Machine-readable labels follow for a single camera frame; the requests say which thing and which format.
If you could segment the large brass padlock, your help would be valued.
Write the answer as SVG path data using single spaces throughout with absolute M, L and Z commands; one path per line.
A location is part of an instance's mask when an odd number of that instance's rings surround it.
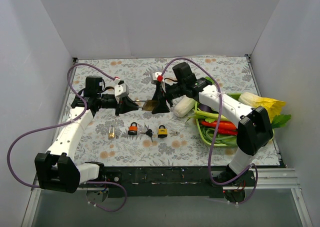
M 136 103 L 140 109 L 147 112 L 152 112 L 158 104 L 156 100 L 137 100 Z

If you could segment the orange padlock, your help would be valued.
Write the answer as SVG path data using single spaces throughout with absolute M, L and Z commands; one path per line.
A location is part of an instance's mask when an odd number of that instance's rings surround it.
M 138 134 L 138 125 L 136 122 L 132 122 L 128 128 L 128 135 L 136 136 Z

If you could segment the yellow padlock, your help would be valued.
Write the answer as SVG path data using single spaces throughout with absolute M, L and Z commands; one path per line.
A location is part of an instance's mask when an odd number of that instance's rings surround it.
M 164 125 L 160 125 L 158 128 L 157 137 L 160 139 L 166 138 L 168 136 L 168 129 Z

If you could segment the orange padlock keys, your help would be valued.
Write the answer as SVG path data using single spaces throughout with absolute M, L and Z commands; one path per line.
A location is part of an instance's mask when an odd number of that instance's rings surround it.
M 148 125 L 144 124 L 144 128 L 145 128 L 145 131 L 141 131 L 140 133 L 143 134 L 143 135 L 147 135 L 148 137 L 150 137 L 151 139 L 151 142 L 153 142 L 153 131 L 151 128 L 149 128 Z

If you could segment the yellow padlock keys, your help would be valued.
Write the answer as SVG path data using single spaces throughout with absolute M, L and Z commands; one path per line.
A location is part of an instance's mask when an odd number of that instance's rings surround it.
M 180 135 L 180 132 L 174 130 L 174 131 L 171 131 L 169 134 L 170 134 L 171 137 L 176 137 L 176 136 Z

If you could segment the small brass padlock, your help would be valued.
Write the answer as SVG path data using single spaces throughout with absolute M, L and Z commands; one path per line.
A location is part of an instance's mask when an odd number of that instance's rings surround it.
M 115 127 L 113 125 L 111 125 L 109 127 L 108 139 L 114 139 L 115 137 L 116 137 Z

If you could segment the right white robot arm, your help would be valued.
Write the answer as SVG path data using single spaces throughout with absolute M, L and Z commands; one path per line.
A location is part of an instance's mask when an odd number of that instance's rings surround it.
M 175 65 L 172 70 L 176 77 L 172 85 L 165 82 L 161 72 L 152 74 L 152 83 L 156 86 L 152 99 L 157 102 L 152 113 L 168 113 L 174 99 L 186 96 L 231 121 L 237 130 L 238 148 L 222 176 L 230 185 L 239 185 L 258 150 L 274 136 L 267 110 L 245 105 L 222 93 L 218 84 L 212 83 L 212 77 L 197 78 L 186 62 Z

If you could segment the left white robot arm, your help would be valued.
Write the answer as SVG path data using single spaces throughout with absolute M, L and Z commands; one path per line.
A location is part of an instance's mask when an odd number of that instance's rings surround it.
M 95 187 L 106 183 L 104 164 L 90 161 L 81 165 L 74 163 L 76 149 L 89 123 L 100 109 L 114 109 L 115 114 L 138 110 L 129 98 L 129 88 L 120 78 L 114 79 L 108 90 L 102 77 L 89 76 L 85 87 L 76 93 L 69 112 L 69 123 L 45 153 L 38 153 L 34 163 L 41 189 L 74 193 L 80 184 L 90 181 Z

